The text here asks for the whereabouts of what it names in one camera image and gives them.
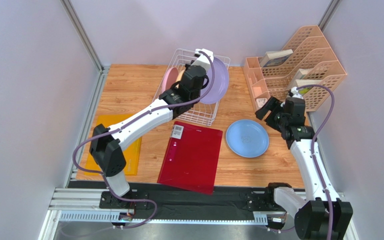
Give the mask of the purple plate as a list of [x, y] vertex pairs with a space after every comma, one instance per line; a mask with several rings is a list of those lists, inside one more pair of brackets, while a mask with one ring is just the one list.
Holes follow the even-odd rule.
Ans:
[[209, 88], [210, 84], [204, 89], [201, 90], [200, 95], [203, 96], [204, 93], [209, 92], [205, 97], [203, 97], [200, 102], [203, 104], [211, 105], [219, 102], [226, 94], [229, 88], [229, 72], [225, 64], [214, 57], [213, 65], [215, 70], [215, 78], [213, 85]]

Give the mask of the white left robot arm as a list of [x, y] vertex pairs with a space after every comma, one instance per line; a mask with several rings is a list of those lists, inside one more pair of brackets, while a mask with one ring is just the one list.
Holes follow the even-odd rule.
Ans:
[[201, 90], [212, 86], [215, 74], [208, 72], [213, 71], [213, 67], [191, 65], [179, 82], [142, 111], [112, 126], [99, 124], [94, 128], [89, 153], [113, 195], [122, 197], [130, 190], [124, 173], [124, 150], [152, 129], [189, 111], [201, 100]]

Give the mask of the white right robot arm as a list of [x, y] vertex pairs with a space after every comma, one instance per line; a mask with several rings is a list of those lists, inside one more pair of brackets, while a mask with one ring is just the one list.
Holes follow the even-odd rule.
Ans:
[[305, 100], [270, 97], [255, 115], [280, 132], [295, 158], [305, 186], [302, 199], [287, 186], [273, 188], [273, 201], [294, 218], [301, 240], [342, 240], [353, 216], [350, 202], [342, 201], [323, 168], [316, 133], [306, 125]]

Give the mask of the blue plate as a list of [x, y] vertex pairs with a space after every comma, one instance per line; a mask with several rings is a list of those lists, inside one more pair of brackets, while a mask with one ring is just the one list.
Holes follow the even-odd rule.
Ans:
[[254, 120], [241, 119], [225, 132], [227, 146], [238, 156], [256, 158], [269, 148], [270, 138], [265, 128]]

